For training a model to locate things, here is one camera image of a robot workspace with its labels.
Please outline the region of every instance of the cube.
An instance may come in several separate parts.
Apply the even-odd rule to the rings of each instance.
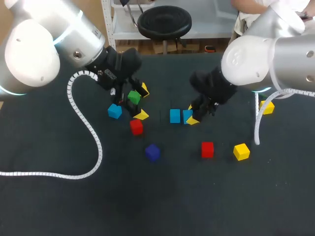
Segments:
[[[170,117],[171,124],[180,124],[181,123],[181,110],[171,109],[169,112],[169,117]]]
[[[139,119],[130,121],[130,127],[134,136],[137,136],[143,133],[143,125],[142,125],[141,120]]]
[[[130,93],[128,94],[129,100],[135,105],[139,104],[140,97],[141,95],[137,91],[130,91]]]
[[[158,160],[161,155],[160,149],[154,144],[151,144],[150,146],[148,146],[145,149],[145,153],[146,153],[147,158],[152,162]]]
[[[184,110],[183,111],[183,119],[184,119],[184,124],[188,124],[187,120],[192,116],[193,110]]]
[[[123,113],[123,111],[122,111],[121,106],[117,106],[115,104],[112,104],[108,108],[108,116],[111,118],[118,119],[122,115],[122,113]]]
[[[262,105],[264,105],[265,101],[260,102],[259,108],[261,109]],[[269,102],[266,110],[264,111],[264,115],[272,114],[274,112],[275,105],[272,102]]]
[[[214,146],[212,142],[203,142],[201,144],[201,157],[202,158],[213,158]]]
[[[233,153],[238,161],[248,159],[250,156],[250,150],[248,149],[246,144],[240,144],[235,146]]]

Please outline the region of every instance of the person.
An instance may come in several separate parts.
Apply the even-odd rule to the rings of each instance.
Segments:
[[[239,10],[233,37],[243,35],[252,23],[264,13],[268,6],[277,0],[231,0],[232,5]],[[315,16],[315,0],[280,0],[289,5],[292,10],[300,12],[308,19]]]

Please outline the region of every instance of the stool seat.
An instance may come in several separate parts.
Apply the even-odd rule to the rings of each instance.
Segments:
[[[176,6],[157,6],[146,10],[138,19],[139,32],[152,40],[174,40],[191,29],[190,14]]]

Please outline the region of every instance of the yellow triangular block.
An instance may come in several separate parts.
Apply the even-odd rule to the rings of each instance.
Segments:
[[[150,93],[149,93],[149,91],[148,91],[148,89],[147,89],[147,86],[146,86],[146,84],[145,84],[144,82],[142,82],[142,88],[144,88],[144,90],[148,92],[148,94],[145,95],[144,97],[149,96]]]
[[[193,124],[197,124],[200,123],[199,121],[197,121],[196,119],[192,118],[192,116],[186,121],[187,124],[193,125]]]
[[[141,112],[138,115],[136,115],[135,117],[133,117],[133,118],[144,120],[144,119],[146,119],[148,117],[149,117],[149,115],[145,111],[143,111],[141,109]]]

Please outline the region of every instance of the yellow cube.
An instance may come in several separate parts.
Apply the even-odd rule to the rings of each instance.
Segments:
[[[246,144],[239,144],[235,146],[233,153],[238,161],[248,159],[250,156],[250,150],[248,149]]]
[[[265,101],[261,101],[259,109],[261,109],[262,105],[264,105]],[[266,108],[266,110],[264,111],[264,115],[268,115],[268,114],[272,114],[274,112],[275,109],[275,105],[270,102]]]

